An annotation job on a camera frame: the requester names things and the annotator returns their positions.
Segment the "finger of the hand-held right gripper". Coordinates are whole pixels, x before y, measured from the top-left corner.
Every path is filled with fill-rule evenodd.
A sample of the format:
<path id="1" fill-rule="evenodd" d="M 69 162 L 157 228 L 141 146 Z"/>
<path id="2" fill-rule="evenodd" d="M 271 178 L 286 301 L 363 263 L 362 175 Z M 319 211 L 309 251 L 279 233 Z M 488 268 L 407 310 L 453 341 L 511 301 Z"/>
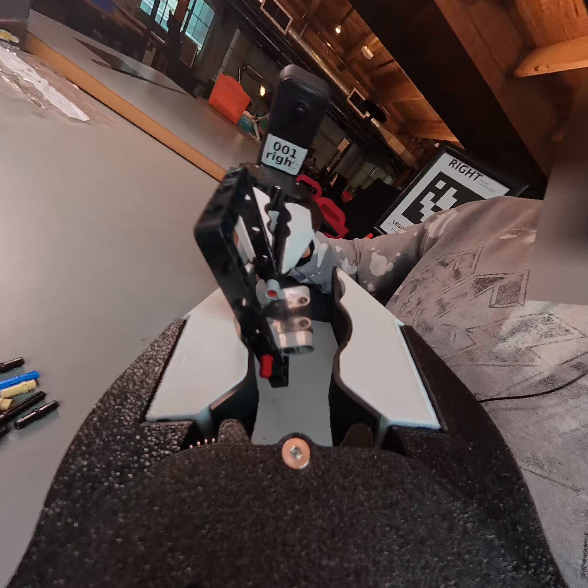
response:
<path id="1" fill-rule="evenodd" d="M 259 266 L 275 266 L 275 238 L 270 228 L 269 205 L 269 196 L 256 187 L 250 191 L 239 188 L 234 191 L 233 244 L 248 278 L 259 277 Z"/>
<path id="2" fill-rule="evenodd" d="M 285 204 L 285 237 L 279 254 L 279 272 L 287 275 L 309 249 L 316 229 L 313 227 L 312 210 L 299 203 Z"/>

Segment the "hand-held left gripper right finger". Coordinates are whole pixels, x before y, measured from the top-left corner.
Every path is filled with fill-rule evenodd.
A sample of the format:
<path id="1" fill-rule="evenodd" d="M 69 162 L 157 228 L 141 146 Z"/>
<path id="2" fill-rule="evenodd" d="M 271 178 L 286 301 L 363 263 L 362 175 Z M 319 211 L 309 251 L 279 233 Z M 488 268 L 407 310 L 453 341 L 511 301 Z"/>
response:
<path id="1" fill-rule="evenodd" d="M 375 446 L 395 429 L 440 432 L 429 385 L 410 349 L 404 324 L 342 269 L 333 274 L 332 328 L 337 342 L 330 383 L 335 445 L 354 426 Z"/>

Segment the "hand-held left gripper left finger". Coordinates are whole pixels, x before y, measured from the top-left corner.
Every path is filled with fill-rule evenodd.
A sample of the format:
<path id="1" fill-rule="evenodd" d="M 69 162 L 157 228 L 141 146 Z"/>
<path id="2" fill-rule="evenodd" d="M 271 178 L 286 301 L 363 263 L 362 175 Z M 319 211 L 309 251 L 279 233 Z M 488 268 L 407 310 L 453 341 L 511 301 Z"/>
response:
<path id="1" fill-rule="evenodd" d="M 201 439 L 235 419 L 252 436 L 258 412 L 255 364 L 217 289 L 183 319 L 146 408 L 147 422 L 192 422 Z"/>

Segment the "black building frame assembly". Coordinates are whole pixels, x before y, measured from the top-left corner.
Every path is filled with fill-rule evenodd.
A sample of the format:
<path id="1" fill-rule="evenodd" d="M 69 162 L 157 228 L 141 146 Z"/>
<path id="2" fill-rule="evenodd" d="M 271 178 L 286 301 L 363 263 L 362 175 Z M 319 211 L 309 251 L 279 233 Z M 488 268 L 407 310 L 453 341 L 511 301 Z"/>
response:
<path id="1" fill-rule="evenodd" d="M 278 268 L 285 237 L 285 204 L 299 203 L 310 208 L 316 232 L 323 217 L 313 200 L 294 198 L 281 187 L 261 189 L 270 198 L 275 266 L 259 266 L 259 277 L 248 278 L 233 244 L 234 191 L 256 187 L 245 165 L 231 169 L 220 181 L 195 224 L 194 236 L 238 321 L 241 338 L 259 362 L 260 377 L 272 387 L 286 387 L 289 358 L 313 351 L 313 330 L 309 288 L 294 285 L 293 278 L 281 275 Z"/>

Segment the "person's right forearm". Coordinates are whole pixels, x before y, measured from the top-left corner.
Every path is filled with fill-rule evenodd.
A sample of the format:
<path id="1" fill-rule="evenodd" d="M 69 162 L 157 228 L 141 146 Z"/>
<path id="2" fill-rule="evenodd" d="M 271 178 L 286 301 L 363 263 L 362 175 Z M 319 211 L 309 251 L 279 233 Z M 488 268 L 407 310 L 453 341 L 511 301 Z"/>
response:
<path id="1" fill-rule="evenodd" d="M 320 245 L 311 261 L 289 276 L 332 291 L 334 268 L 340 268 L 385 303 L 411 274 L 432 265 L 432 276 L 459 270 L 469 275 L 526 270 L 534 244 L 542 201 L 499 196 L 434 214 L 421 224 L 394 234 L 363 239 L 334 239 L 317 232 Z"/>

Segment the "grey desk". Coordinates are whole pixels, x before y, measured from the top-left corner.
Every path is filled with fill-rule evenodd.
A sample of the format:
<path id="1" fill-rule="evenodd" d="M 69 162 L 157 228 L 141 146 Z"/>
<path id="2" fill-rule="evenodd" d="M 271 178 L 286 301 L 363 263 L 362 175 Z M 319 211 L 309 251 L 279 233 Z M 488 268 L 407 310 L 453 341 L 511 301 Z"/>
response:
<path id="1" fill-rule="evenodd" d="M 94 100 L 88 122 L 1 91 L 1 360 L 60 408 L 1 441 L 1 587 L 117 377 L 217 289 L 193 227 L 217 180 Z"/>

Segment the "red chair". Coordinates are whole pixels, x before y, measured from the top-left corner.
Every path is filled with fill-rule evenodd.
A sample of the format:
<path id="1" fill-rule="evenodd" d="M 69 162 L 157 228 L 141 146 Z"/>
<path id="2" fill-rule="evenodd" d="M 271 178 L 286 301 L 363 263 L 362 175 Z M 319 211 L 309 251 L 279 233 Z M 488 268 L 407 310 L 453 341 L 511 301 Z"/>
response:
<path id="1" fill-rule="evenodd" d="M 296 182 L 305 184 L 312 200 L 318 205 L 323 217 L 320 228 L 323 233 L 336 239 L 373 238 L 376 235 L 371 209 L 361 198 L 337 204 L 323 193 L 320 183 L 310 176 L 301 173 Z"/>

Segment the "orange bin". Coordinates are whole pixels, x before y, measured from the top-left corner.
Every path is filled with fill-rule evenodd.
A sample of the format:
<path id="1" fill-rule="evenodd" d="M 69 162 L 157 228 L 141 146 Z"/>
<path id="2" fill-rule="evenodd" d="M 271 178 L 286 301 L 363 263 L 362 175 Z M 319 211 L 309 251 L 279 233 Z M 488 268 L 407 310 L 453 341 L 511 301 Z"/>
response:
<path id="1" fill-rule="evenodd" d="M 219 73 L 209 97 L 209 105 L 228 121 L 237 124 L 251 101 L 237 79 Z"/>

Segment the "paned window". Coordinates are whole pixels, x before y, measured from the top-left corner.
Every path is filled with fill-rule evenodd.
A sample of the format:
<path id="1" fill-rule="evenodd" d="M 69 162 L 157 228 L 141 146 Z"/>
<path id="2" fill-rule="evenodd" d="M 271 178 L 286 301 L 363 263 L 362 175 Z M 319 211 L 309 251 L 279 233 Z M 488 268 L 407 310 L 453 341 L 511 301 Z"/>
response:
<path id="1" fill-rule="evenodd" d="M 150 18 L 157 33 L 168 32 L 168 20 L 175 15 L 181 1 L 139 1 L 139 14 Z M 187 1 L 180 33 L 202 50 L 212 27 L 215 11 L 206 1 Z"/>

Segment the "grey table with wooden edge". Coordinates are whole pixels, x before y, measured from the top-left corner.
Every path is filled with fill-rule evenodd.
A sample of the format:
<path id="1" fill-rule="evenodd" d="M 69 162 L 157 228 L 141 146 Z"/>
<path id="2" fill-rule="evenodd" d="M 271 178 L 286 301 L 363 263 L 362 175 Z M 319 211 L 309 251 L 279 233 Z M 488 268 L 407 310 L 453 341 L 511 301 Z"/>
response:
<path id="1" fill-rule="evenodd" d="M 27 50 L 215 180 L 253 163 L 259 144 L 164 74 L 34 10 Z"/>

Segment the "person's torso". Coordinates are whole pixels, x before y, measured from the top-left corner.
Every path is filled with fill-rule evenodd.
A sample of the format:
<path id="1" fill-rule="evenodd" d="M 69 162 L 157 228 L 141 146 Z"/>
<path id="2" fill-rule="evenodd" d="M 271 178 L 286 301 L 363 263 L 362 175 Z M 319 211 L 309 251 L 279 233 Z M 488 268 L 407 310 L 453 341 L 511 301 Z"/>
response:
<path id="1" fill-rule="evenodd" d="M 532 301 L 530 260 L 526 270 L 460 274 L 433 277 L 429 265 L 387 303 L 482 401 L 566 583 L 587 587 L 587 308 Z"/>

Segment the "white marker sign board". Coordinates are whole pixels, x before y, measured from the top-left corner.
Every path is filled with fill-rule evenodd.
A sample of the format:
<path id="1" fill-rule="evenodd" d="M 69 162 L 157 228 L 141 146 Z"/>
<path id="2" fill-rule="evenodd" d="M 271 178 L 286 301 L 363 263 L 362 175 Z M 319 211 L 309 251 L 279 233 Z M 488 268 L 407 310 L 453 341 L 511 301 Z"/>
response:
<path id="1" fill-rule="evenodd" d="M 376 221 L 368 237 L 394 234 L 469 202 L 518 197 L 528 184 L 513 180 L 462 149 L 443 144 Z"/>

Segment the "pile of small connector pins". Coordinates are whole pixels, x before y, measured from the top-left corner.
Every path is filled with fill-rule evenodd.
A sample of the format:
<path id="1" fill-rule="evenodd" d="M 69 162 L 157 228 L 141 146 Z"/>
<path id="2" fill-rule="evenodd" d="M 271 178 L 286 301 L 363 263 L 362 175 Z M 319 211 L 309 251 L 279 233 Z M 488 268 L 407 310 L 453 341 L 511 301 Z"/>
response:
<path id="1" fill-rule="evenodd" d="M 59 409 L 40 389 L 40 372 L 24 371 L 25 359 L 1 362 L 1 441 L 12 430 L 23 430 Z"/>

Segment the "clear plastic bags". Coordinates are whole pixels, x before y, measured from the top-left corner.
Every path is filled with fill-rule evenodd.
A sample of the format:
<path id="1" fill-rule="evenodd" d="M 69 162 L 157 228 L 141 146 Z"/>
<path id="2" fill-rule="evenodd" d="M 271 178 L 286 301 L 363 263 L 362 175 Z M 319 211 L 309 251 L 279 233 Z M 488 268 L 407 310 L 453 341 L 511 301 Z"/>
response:
<path id="1" fill-rule="evenodd" d="M 1 115 L 115 128 L 108 109 L 44 60 L 1 42 Z"/>

